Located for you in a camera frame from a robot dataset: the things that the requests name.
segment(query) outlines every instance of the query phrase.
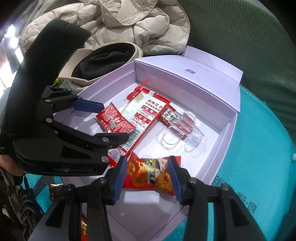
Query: black foam cover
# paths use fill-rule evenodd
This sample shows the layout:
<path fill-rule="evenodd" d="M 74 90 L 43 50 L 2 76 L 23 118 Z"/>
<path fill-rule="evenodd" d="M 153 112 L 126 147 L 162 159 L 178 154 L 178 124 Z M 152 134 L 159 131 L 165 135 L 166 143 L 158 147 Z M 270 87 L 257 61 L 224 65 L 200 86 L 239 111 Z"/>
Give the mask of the black foam cover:
<path fill-rule="evenodd" d="M 30 135 L 36 108 L 47 85 L 52 85 L 71 55 L 90 32 L 60 19 L 50 21 L 26 52 L 13 81 L 1 132 L 15 139 Z"/>

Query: human hand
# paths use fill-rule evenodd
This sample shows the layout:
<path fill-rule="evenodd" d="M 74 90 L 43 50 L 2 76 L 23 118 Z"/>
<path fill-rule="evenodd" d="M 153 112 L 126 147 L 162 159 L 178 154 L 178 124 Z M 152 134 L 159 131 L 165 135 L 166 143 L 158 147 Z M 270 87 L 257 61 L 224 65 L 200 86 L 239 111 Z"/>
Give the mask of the human hand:
<path fill-rule="evenodd" d="M 0 167 L 18 177 L 26 173 L 9 155 L 0 155 Z"/>

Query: white box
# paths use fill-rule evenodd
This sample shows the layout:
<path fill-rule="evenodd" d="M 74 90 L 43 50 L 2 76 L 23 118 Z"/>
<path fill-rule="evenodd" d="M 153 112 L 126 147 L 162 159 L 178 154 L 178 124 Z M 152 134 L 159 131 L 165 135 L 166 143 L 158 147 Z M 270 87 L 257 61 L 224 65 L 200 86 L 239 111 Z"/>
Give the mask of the white box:
<path fill-rule="evenodd" d="M 189 110 L 196 114 L 196 125 L 207 138 L 206 149 L 197 147 L 187 153 L 184 142 L 173 150 L 162 148 L 160 139 L 166 127 L 158 122 L 134 152 L 140 158 L 181 155 L 181 167 L 191 176 L 210 184 L 227 152 L 240 111 L 241 77 L 242 71 L 229 63 L 187 47 L 182 56 L 136 59 L 79 95 L 105 106 L 113 102 L 121 110 L 128 102 L 127 95 L 138 84 L 149 80 L 146 87 L 171 100 L 177 111 Z M 57 113 L 54 119 L 90 135 L 102 131 L 95 114 L 65 110 Z M 65 184 L 82 186 L 96 178 L 98 176 L 62 177 L 62 180 Z M 188 207 L 182 207 L 175 197 L 165 192 L 123 190 L 120 200 L 107 210 L 113 240 L 147 241 L 164 239 L 186 217 Z"/>

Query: box flap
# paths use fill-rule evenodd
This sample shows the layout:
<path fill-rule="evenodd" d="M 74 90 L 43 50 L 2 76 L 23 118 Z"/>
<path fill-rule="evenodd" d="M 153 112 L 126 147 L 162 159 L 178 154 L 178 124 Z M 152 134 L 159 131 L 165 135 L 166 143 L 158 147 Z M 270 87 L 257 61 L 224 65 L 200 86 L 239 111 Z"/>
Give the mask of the box flap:
<path fill-rule="evenodd" d="M 243 72 L 211 54 L 187 47 L 184 56 L 151 56 L 135 61 L 187 80 L 214 95 L 236 112 L 240 111 L 239 82 Z"/>

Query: beige puffer jacket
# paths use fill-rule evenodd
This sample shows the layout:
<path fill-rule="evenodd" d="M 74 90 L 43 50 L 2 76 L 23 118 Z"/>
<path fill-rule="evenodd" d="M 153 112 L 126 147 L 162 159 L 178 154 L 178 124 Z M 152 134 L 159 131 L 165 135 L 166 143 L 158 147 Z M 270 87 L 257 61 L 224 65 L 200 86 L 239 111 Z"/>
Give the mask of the beige puffer jacket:
<path fill-rule="evenodd" d="M 25 29 L 21 46 L 29 49 L 44 26 L 54 18 L 91 32 L 84 48 L 116 41 L 139 46 L 144 54 L 179 54 L 186 47 L 190 23 L 176 0 L 81 0 L 38 17 Z"/>

